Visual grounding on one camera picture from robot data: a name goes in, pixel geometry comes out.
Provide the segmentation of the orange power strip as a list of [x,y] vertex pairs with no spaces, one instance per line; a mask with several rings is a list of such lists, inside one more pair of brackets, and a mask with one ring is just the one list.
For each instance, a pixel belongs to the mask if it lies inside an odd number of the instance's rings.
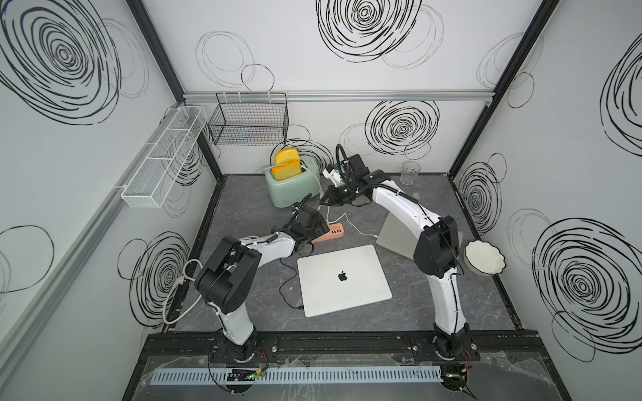
[[321,243],[340,239],[344,236],[344,227],[341,223],[334,223],[329,225],[329,232],[321,237],[315,238],[313,243]]

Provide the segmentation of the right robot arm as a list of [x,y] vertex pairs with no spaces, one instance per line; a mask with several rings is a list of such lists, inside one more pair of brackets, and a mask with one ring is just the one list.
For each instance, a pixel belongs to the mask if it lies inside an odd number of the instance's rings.
[[429,281],[436,317],[434,348],[437,355],[453,360],[470,339],[470,327],[458,291],[458,230],[453,217],[429,212],[415,197],[404,192],[382,170],[369,170],[359,155],[329,164],[322,170],[331,182],[321,203],[325,206],[354,205],[365,197],[384,207],[416,239],[413,261]]

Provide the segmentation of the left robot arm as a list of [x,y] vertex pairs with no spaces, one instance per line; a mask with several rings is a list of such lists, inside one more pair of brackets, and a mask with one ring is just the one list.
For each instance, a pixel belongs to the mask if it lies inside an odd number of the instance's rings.
[[259,267],[291,257],[329,233],[325,218],[307,205],[311,198],[308,194],[294,203],[289,220],[268,235],[251,240],[224,237],[197,274],[194,288],[216,311],[231,344],[243,346],[255,333],[245,301]]

